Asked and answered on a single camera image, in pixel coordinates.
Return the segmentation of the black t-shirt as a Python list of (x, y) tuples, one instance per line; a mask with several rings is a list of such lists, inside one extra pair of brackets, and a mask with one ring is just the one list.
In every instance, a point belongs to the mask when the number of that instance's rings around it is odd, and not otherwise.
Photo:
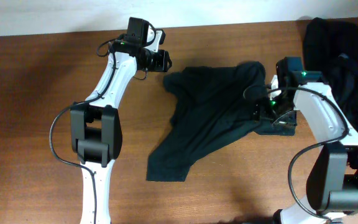
[(177, 98), (171, 131), (151, 152), (146, 180), (183, 182), (191, 166), (249, 133), (293, 136), (294, 127), (253, 118), (265, 102), (265, 68), (250, 61), (235, 67), (186, 67), (163, 78), (163, 87)]

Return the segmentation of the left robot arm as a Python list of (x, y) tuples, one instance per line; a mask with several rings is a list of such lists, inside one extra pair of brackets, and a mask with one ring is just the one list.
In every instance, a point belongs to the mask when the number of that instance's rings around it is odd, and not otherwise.
[(126, 33), (102, 45), (108, 63), (91, 94), (70, 108), (71, 146), (83, 175), (81, 223), (110, 223), (109, 189), (112, 168), (122, 147), (118, 108), (138, 71), (167, 72), (172, 61), (160, 49), (165, 32), (132, 17)]

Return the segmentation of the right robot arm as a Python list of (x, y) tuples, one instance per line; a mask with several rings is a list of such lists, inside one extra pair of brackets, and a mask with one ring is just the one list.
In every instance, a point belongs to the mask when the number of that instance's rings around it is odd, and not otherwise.
[[(255, 121), (272, 126), (296, 125), (297, 111), (305, 117), (316, 144), (297, 152), (287, 179), (295, 203), (277, 210), (271, 223), (342, 223), (358, 213), (358, 132), (336, 103), (321, 72), (304, 70), (301, 58), (285, 57), (276, 75), (255, 102)], [(296, 196), (292, 170), (296, 160), (317, 148), (319, 155), (306, 181), (306, 195)]]

